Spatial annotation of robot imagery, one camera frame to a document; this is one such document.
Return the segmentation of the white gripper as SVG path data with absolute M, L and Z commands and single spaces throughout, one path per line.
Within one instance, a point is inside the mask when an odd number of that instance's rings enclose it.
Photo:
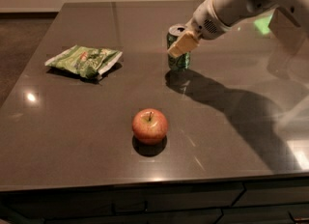
M 168 54 L 178 58 L 199 45 L 199 40 L 215 40 L 230 30 L 216 14 L 213 0 L 204 1 L 186 23 L 188 30 L 175 35 L 168 48 Z

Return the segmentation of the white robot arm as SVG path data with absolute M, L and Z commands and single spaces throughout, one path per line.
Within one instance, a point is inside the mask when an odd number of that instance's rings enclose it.
M 199 40 L 214 40 L 240 21 L 277 8 L 295 25 L 309 30 L 309 0 L 205 0 L 168 48 L 174 58 L 192 51 Z

